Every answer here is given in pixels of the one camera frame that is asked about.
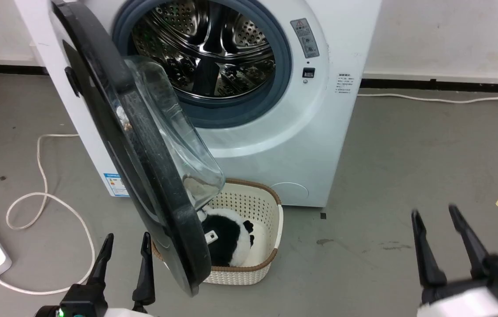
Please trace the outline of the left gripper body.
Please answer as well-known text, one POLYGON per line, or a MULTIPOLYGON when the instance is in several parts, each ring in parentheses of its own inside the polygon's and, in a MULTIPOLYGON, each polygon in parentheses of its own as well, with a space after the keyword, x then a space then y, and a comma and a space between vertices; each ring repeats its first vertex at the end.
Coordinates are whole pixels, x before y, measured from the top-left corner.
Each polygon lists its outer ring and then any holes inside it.
POLYGON ((109 308, 100 284, 74 284, 58 305, 43 306, 34 317, 153 317, 145 307, 153 303, 153 285, 139 285, 132 293, 132 309, 109 308))

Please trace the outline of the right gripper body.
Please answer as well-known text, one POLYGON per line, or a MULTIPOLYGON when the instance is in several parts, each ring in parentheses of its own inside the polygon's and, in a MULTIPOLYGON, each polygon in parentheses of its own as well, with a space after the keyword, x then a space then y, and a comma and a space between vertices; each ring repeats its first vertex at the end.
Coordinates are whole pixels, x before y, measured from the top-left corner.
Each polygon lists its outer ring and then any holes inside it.
POLYGON ((424 289, 416 317, 498 317, 498 255, 484 263, 485 277, 424 289))

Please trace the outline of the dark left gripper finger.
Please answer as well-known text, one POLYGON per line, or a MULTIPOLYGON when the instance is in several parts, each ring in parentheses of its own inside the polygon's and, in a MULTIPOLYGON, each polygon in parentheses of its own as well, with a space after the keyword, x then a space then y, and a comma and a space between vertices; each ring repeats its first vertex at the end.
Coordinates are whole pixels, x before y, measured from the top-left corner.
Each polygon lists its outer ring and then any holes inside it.
POLYGON ((146 312, 145 307, 152 305, 156 301, 151 243, 150 234, 145 232, 140 249, 142 264, 139 271, 138 285, 132 294, 132 300, 134 301, 132 310, 136 312, 146 312))
POLYGON ((108 261, 111 259, 114 246, 114 234, 108 233, 104 239, 103 245, 100 248, 99 254, 94 261, 92 272, 90 273, 87 285, 102 285, 106 286, 106 269, 108 261))

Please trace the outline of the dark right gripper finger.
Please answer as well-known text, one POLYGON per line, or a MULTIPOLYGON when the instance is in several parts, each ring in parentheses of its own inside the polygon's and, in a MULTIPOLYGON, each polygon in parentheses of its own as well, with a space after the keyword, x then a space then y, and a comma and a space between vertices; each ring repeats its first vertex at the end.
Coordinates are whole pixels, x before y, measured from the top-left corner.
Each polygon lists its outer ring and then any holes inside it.
POLYGON ((478 279, 486 277, 488 270, 484 265, 486 257, 489 253, 485 246, 480 241, 472 227, 468 224, 465 217, 460 212, 457 205, 448 205, 450 217, 452 219, 454 228, 460 234, 464 243, 471 269, 470 274, 472 278, 478 279))
POLYGON ((447 277, 438 267, 427 240, 427 231, 418 210, 410 214, 420 285, 424 289, 441 287, 447 284, 447 277))

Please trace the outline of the black round washing machine door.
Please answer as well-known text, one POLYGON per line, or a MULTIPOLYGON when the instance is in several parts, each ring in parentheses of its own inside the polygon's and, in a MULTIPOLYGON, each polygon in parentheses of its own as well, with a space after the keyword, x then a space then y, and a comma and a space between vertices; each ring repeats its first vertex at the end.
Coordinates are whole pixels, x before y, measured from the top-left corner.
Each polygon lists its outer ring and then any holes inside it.
POLYGON ((162 66, 121 56, 86 5, 50 0, 48 8, 74 94, 84 99, 153 245, 178 286, 194 297, 212 268, 197 212, 220 193, 225 175, 162 66))

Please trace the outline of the white front-load washing machine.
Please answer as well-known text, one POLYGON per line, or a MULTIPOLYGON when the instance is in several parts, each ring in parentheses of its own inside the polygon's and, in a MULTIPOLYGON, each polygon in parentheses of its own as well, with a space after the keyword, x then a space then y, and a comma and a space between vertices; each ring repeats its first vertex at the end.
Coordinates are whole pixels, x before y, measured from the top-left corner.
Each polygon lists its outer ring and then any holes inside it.
MULTIPOLYGON (((86 5, 120 55, 132 56, 141 55, 131 38, 135 24, 172 0, 64 1, 86 5)), ((275 74, 233 99, 194 98, 173 88, 181 107, 227 178, 267 185, 283 205, 326 206, 383 0, 211 1, 263 31, 275 74), (290 24, 301 18, 311 26, 318 57, 305 58, 290 24), (316 69, 314 78, 302 77, 305 67, 316 69), (335 93, 338 74, 355 77, 351 94, 335 93)))

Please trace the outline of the blue energy label sticker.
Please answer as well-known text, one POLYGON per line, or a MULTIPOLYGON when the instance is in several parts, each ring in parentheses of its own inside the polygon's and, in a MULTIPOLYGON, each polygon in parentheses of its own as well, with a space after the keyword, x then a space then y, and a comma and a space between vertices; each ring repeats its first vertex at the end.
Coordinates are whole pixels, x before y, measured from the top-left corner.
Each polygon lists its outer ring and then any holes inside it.
POLYGON ((104 173, 108 191, 113 197, 130 197, 119 174, 104 173))

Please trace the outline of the black and white panda plush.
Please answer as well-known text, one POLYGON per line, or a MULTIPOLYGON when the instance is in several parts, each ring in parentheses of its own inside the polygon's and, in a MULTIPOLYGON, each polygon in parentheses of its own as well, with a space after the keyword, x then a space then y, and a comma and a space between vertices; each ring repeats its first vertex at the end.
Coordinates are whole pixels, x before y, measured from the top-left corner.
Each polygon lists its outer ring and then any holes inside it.
POLYGON ((241 267, 255 240, 253 223, 228 208, 205 206, 197 211, 213 266, 241 267))

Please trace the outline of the cream perforated laundry basket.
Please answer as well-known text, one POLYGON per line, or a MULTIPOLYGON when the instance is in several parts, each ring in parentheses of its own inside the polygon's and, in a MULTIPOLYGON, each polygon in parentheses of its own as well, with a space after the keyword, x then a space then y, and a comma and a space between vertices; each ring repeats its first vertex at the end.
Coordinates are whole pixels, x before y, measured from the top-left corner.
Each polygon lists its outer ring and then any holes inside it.
POLYGON ((273 189, 254 182, 227 179, 205 206, 228 208, 253 223, 255 240, 241 267, 212 266, 207 284, 253 285, 265 278, 275 259, 283 230, 283 208, 273 189))

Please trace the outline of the small printed text sticker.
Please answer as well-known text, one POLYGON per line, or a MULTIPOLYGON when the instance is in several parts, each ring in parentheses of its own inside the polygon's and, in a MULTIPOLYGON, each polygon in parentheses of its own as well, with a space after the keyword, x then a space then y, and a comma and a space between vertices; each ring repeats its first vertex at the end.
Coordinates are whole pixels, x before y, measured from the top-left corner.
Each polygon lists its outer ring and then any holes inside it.
POLYGON ((355 85, 355 77, 351 74, 338 74, 336 78, 335 93, 351 94, 355 85))

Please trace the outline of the stainless steel washer drum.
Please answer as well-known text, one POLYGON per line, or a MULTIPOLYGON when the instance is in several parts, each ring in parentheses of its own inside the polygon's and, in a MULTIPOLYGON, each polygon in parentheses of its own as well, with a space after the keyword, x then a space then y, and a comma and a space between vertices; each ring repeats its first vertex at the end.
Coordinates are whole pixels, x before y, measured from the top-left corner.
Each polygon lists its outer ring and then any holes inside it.
POLYGON ((139 54, 164 68, 175 90, 194 98, 239 98, 275 74, 263 31, 215 1, 163 2, 143 14, 131 38, 139 54))

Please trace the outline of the grey warning label sticker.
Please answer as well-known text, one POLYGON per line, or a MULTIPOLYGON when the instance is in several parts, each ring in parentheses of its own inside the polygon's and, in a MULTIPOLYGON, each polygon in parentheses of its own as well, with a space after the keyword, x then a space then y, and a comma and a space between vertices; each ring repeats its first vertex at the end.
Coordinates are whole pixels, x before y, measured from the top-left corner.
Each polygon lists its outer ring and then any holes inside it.
POLYGON ((302 47, 306 59, 320 56, 315 36, 306 18, 292 20, 291 26, 302 47))

